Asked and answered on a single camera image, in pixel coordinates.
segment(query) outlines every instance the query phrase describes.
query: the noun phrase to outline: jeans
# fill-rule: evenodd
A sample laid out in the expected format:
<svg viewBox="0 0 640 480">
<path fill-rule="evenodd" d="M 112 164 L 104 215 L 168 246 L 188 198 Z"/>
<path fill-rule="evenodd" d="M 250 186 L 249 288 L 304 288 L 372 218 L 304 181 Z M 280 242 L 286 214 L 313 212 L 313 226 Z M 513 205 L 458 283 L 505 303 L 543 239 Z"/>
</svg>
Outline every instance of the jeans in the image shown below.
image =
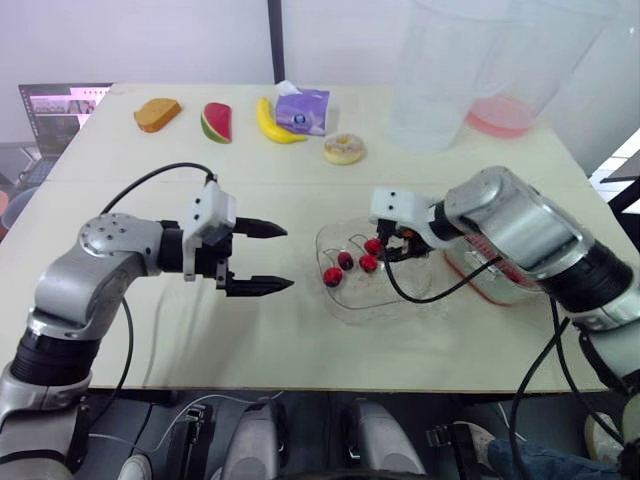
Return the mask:
<svg viewBox="0 0 640 480">
<path fill-rule="evenodd" d="M 531 442 L 518 442 L 522 461 L 535 480 L 620 480 L 611 467 L 586 458 L 549 450 Z M 511 457 L 508 440 L 496 439 L 489 444 L 489 463 L 505 480 L 520 480 Z"/>
</svg>

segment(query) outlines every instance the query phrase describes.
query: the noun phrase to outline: black cable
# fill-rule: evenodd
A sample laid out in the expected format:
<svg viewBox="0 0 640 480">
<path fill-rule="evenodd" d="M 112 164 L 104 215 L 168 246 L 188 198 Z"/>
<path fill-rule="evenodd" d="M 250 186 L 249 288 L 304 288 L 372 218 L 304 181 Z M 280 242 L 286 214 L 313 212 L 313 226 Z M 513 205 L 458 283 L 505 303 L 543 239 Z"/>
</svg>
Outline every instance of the black cable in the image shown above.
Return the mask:
<svg viewBox="0 0 640 480">
<path fill-rule="evenodd" d="M 131 310 L 129 309 L 129 304 L 127 303 L 127 300 L 124 297 L 122 298 L 122 308 L 124 308 L 124 313 L 125 313 L 125 316 L 127 317 L 127 328 L 129 330 L 129 347 L 127 349 L 127 359 L 124 362 L 124 369 L 122 370 L 122 375 L 120 375 L 120 380 L 118 381 L 118 385 L 116 385 L 116 388 L 113 390 L 113 392 L 111 392 L 111 395 L 109 396 L 109 398 L 107 399 L 107 402 L 102 407 L 102 410 L 100 410 L 100 412 L 98 412 L 98 414 L 93 418 L 93 420 L 91 420 L 90 428 L 96 424 L 96 422 L 100 419 L 100 417 L 102 417 L 107 412 L 107 410 L 109 410 L 109 407 L 111 407 L 113 402 L 115 402 L 116 397 L 120 393 L 120 390 L 122 390 L 122 386 L 124 385 L 124 382 L 127 379 L 127 375 L 129 374 L 129 367 L 131 367 L 131 357 L 133 356 L 133 318 L 131 316 Z"/>
<path fill-rule="evenodd" d="M 202 170 L 203 172 L 205 172 L 207 174 L 205 182 L 215 181 L 216 180 L 216 176 L 214 175 L 214 173 L 211 170 L 209 170 L 207 167 L 205 167 L 204 165 L 200 165 L 198 163 L 191 163 L 191 162 L 171 163 L 169 165 L 165 165 L 163 167 L 157 168 L 157 169 L 147 173 L 146 175 L 143 175 L 142 177 L 140 177 L 139 179 L 137 179 L 133 183 L 131 183 L 124 190 L 122 190 L 120 193 L 118 193 L 107 204 L 107 206 L 102 209 L 102 212 L 100 212 L 100 213 L 101 214 L 109 213 L 111 211 L 111 209 L 120 200 L 122 200 L 126 195 L 131 193 L 131 191 L 133 191 L 135 188 L 139 187 L 144 182 L 146 182 L 147 180 L 155 177 L 156 175 L 159 175 L 161 173 L 167 172 L 169 170 L 174 170 L 176 168 L 194 168 L 196 170 Z M 96 424 L 96 422 L 100 419 L 100 417 L 102 417 L 106 413 L 106 411 L 111 407 L 113 402 L 116 400 L 116 398 L 120 394 L 120 391 L 122 390 L 122 386 L 124 385 L 125 380 L 127 379 L 127 375 L 129 374 L 129 367 L 131 367 L 131 357 L 133 356 L 133 319 L 131 317 L 131 310 L 129 309 L 129 304 L 127 303 L 127 300 L 124 297 L 122 297 L 122 307 L 124 308 L 124 312 L 125 312 L 126 317 L 127 317 L 127 325 L 128 325 L 128 328 L 129 328 L 129 348 L 127 350 L 127 359 L 125 361 L 124 369 L 122 370 L 122 375 L 120 376 L 120 380 L 118 381 L 118 384 L 116 385 L 116 388 L 113 390 L 113 392 L 111 393 L 111 395 L 107 399 L 107 402 L 105 403 L 104 407 L 102 407 L 102 410 L 100 410 L 100 412 L 91 421 L 91 427 L 93 427 Z"/>
<path fill-rule="evenodd" d="M 558 329 L 560 328 L 558 306 L 556 305 L 556 301 L 551 297 L 549 297 L 549 302 L 551 303 L 551 313 L 553 315 L 553 328 L 557 332 Z M 571 388 L 571 391 L 575 395 L 576 399 L 582 404 L 582 406 L 587 411 L 587 413 L 591 416 L 591 418 L 593 418 L 593 420 L 598 425 L 600 425 L 602 429 L 605 432 L 607 432 L 609 436 L 611 436 L 611 438 L 613 438 L 620 445 L 624 445 L 624 440 L 622 440 L 622 437 L 620 436 L 620 434 L 618 434 L 618 432 L 613 430 L 609 425 L 605 423 L 604 420 L 600 418 L 598 414 L 596 414 L 593 407 L 589 404 L 589 402 L 587 402 L 587 399 L 584 398 L 584 395 L 582 394 L 582 392 L 578 390 L 578 387 L 576 386 L 575 382 L 573 381 L 573 377 L 569 372 L 569 367 L 567 366 L 567 361 L 564 357 L 564 349 L 562 348 L 562 338 L 560 337 L 558 337 L 558 341 L 556 342 L 556 351 L 558 352 L 558 361 L 560 362 L 560 367 L 562 368 L 562 373 L 564 374 L 564 378 L 567 380 L 567 383 L 569 384 L 569 387 Z"/>
<path fill-rule="evenodd" d="M 144 416 L 144 420 L 142 421 L 142 425 L 140 425 L 140 428 L 138 429 L 138 434 L 136 435 L 136 439 L 133 441 L 134 445 L 138 444 L 138 441 L 140 441 L 140 437 L 142 437 L 142 432 L 144 432 L 144 429 L 147 428 L 147 423 L 149 423 L 149 419 L 151 418 L 151 411 L 153 410 L 153 403 L 149 403 L 149 408 L 147 408 L 147 413 Z M 131 455 L 133 455 L 133 452 L 135 451 L 136 447 L 131 447 L 131 450 L 129 450 L 129 457 Z"/>
<path fill-rule="evenodd" d="M 128 187 L 122 190 L 118 195 L 116 195 L 113 198 L 113 200 L 111 200 L 100 213 L 109 213 L 111 209 L 126 195 L 131 193 L 132 190 L 139 187 L 144 182 L 155 177 L 156 175 L 160 175 L 161 173 L 167 172 L 169 170 L 174 170 L 176 168 L 195 168 L 197 170 L 202 170 L 207 174 L 207 179 L 206 179 L 207 182 L 216 179 L 216 176 L 213 174 L 213 172 L 209 170 L 207 167 L 205 167 L 204 165 L 200 165 L 198 163 L 191 163 L 191 162 L 170 163 L 169 165 L 165 165 L 164 167 L 160 167 L 156 170 L 153 170 L 152 172 L 147 173 L 146 175 L 140 177 L 138 180 L 130 184 Z"/>
<path fill-rule="evenodd" d="M 518 470 L 518 473 L 520 474 L 520 477 L 523 480 L 532 480 L 532 477 L 531 475 L 529 475 L 529 472 L 527 471 L 524 465 L 524 462 L 522 461 L 522 456 L 520 455 L 520 449 L 518 448 L 518 443 L 516 441 L 516 431 L 517 431 L 516 423 L 518 418 L 518 406 L 520 405 L 520 401 L 522 400 L 524 391 L 527 389 L 527 385 L 529 385 L 531 378 L 533 378 L 533 375 L 536 373 L 536 370 L 538 369 L 540 364 L 547 357 L 547 355 L 549 355 L 549 352 L 553 349 L 553 347 L 557 344 L 558 339 L 567 329 L 567 327 L 569 326 L 569 323 L 570 323 L 570 320 L 568 318 L 565 318 L 562 321 L 562 324 L 560 325 L 559 329 L 554 333 L 553 337 L 551 337 L 551 340 L 547 342 L 542 352 L 540 352 L 540 355 L 538 355 L 538 358 L 536 358 L 531 364 L 531 366 L 529 367 L 527 374 L 522 379 L 522 383 L 520 384 L 520 387 L 518 387 L 518 391 L 513 397 L 513 403 L 511 404 L 511 412 L 509 413 L 509 425 L 511 427 L 509 428 L 509 444 L 511 445 L 511 454 L 513 456 L 513 463 L 515 464 L 516 470 Z"/>
<path fill-rule="evenodd" d="M 489 268 L 492 265 L 495 265 L 496 263 L 498 263 L 501 260 L 502 260 L 502 257 L 500 257 L 500 256 L 494 258 L 493 260 L 489 260 L 487 263 L 485 263 L 485 264 L 481 265 L 480 267 L 476 268 L 473 272 L 471 272 L 469 275 L 464 277 L 458 283 L 456 283 L 455 285 L 449 287 L 444 292 L 439 293 L 438 295 L 434 295 L 433 297 L 429 297 L 429 298 L 414 298 L 414 297 L 411 297 L 411 296 L 407 295 L 405 292 L 403 292 L 402 289 L 400 288 L 400 285 L 398 285 L 398 282 L 396 281 L 396 278 L 394 277 L 393 272 L 391 271 L 391 265 L 389 264 L 389 259 L 387 258 L 387 249 L 385 247 L 382 248 L 382 262 L 384 263 L 384 269 L 387 272 L 387 277 L 389 277 L 389 281 L 391 282 L 391 286 L 393 287 L 393 289 L 396 291 L 396 293 L 398 295 L 400 295 L 406 301 L 411 302 L 411 303 L 432 303 L 432 302 L 436 302 L 436 301 L 438 301 L 438 300 L 440 300 L 440 299 L 442 299 L 442 298 L 444 298 L 444 297 L 446 297 L 448 295 L 451 295 L 453 292 L 455 292 L 456 290 L 458 290 L 461 287 L 464 287 L 467 283 L 469 283 L 471 280 L 473 280 L 478 275 L 480 275 L 482 272 L 484 272 L 487 268 Z"/>
</svg>

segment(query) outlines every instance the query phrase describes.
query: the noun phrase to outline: white wall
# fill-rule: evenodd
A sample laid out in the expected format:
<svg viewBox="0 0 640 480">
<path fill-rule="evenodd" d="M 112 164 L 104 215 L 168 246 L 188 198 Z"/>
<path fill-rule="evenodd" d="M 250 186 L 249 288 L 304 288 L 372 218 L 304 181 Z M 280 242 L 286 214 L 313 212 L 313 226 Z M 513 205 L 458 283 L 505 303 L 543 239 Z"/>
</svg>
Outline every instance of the white wall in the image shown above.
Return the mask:
<svg viewBox="0 0 640 480">
<path fill-rule="evenodd" d="M 640 11 L 621 13 L 544 116 L 587 173 L 640 127 Z M 287 77 L 301 84 L 394 78 L 410 0 L 283 0 Z"/>
<path fill-rule="evenodd" d="M 266 0 L 0 0 L 0 143 L 20 83 L 272 83 Z"/>
</svg>

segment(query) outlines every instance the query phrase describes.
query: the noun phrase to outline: toy watermelon slice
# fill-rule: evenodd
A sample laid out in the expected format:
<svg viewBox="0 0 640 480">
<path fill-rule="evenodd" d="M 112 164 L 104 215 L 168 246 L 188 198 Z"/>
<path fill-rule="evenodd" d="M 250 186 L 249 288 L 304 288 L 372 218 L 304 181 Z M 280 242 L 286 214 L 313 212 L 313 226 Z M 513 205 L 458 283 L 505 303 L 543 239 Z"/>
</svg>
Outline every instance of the toy watermelon slice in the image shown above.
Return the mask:
<svg viewBox="0 0 640 480">
<path fill-rule="evenodd" d="M 218 143 L 231 143 L 231 107 L 223 103 L 207 103 L 200 115 L 204 134 Z"/>
</svg>

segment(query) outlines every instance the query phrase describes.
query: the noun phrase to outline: cherry stem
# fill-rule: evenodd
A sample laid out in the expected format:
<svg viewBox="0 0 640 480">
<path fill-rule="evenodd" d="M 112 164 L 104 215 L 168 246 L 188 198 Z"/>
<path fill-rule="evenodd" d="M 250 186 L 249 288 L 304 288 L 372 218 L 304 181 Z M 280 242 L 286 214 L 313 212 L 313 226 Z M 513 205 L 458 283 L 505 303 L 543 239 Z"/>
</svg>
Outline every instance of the cherry stem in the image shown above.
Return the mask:
<svg viewBox="0 0 640 480">
<path fill-rule="evenodd" d="M 365 240 L 369 240 L 369 239 L 360 233 L 356 233 L 355 235 L 351 235 L 349 237 L 349 242 L 353 243 L 356 247 L 358 247 L 362 251 L 362 253 L 367 253 L 364 248 L 362 248 L 360 245 L 358 245 L 356 242 L 353 241 L 353 239 L 356 237 L 362 237 Z"/>
<path fill-rule="evenodd" d="M 331 264 L 335 267 L 336 266 L 336 261 L 335 259 L 329 255 L 327 252 L 340 252 L 340 250 L 338 250 L 337 248 L 327 248 L 326 250 L 323 250 L 322 253 L 324 253 L 329 260 L 331 260 Z"/>
</svg>

